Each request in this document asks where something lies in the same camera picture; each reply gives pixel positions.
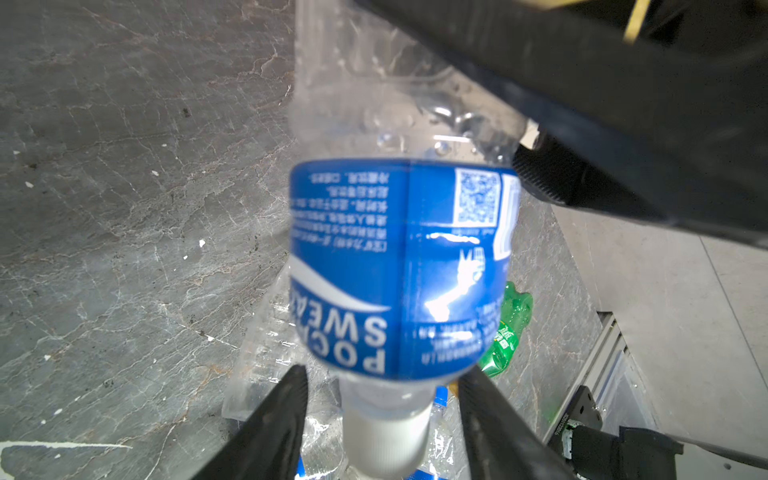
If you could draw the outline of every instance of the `white wave logo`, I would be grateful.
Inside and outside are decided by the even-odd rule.
[[[346,310],[354,310],[361,313],[381,313],[390,310],[391,307],[368,303],[349,295],[336,285],[323,278],[311,266],[304,263],[299,257],[291,255],[288,259],[291,278],[301,283],[304,288],[319,296],[328,303]]]

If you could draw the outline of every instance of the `blue bottle cap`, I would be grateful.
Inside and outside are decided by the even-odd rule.
[[[435,392],[435,405],[446,407],[448,406],[448,388],[440,385]]]

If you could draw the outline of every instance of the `black mechanical part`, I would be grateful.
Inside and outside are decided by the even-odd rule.
[[[590,480],[676,480],[674,456],[682,454],[682,444],[653,430],[619,427],[617,437],[573,429],[571,462]]]
[[[633,45],[614,25],[567,8],[357,1],[593,167],[574,183],[583,165],[558,153],[552,169],[525,181],[548,201],[768,247],[768,15],[761,1],[654,2]],[[713,22],[728,31],[722,41],[707,30]],[[569,183],[558,184],[558,175]]]
[[[603,419],[594,403],[592,392],[585,385],[576,389],[576,393],[571,397],[571,401],[560,417],[558,427],[547,442],[549,448],[558,455],[563,455],[563,433],[571,420],[595,430],[600,430],[603,427]]]
[[[292,366],[194,480],[293,480],[299,464],[308,392],[306,368]]]
[[[458,401],[472,480],[573,480],[477,366],[459,379]]]

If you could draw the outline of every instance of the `white bottle cap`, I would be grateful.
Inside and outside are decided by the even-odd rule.
[[[429,439],[429,403],[404,419],[375,419],[344,409],[344,450],[349,463],[374,478],[403,478],[421,465]]]

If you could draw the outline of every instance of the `barcode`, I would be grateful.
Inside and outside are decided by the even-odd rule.
[[[495,172],[456,169],[454,227],[495,227],[502,183]]]

